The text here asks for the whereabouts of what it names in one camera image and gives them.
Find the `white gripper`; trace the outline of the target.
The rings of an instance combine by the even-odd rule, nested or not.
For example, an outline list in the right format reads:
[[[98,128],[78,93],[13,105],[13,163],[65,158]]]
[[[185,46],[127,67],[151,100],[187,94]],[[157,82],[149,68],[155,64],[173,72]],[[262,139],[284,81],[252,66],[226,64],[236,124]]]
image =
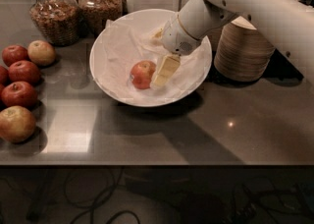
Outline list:
[[[161,39],[164,48],[174,53],[165,55],[157,61],[156,71],[150,83],[151,88],[164,86],[181,64],[179,55],[189,55],[201,44],[200,39],[193,38],[184,30],[177,13],[174,13],[163,28],[153,30],[150,39],[153,41]]]

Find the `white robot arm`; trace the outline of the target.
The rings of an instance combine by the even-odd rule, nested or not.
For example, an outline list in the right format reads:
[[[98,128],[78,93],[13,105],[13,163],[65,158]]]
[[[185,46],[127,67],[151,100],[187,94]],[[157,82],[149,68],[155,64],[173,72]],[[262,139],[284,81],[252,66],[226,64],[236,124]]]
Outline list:
[[[295,0],[188,0],[164,25],[161,43],[168,50],[157,64],[151,85],[161,87],[205,35],[237,17],[249,21],[314,84],[314,9]]]

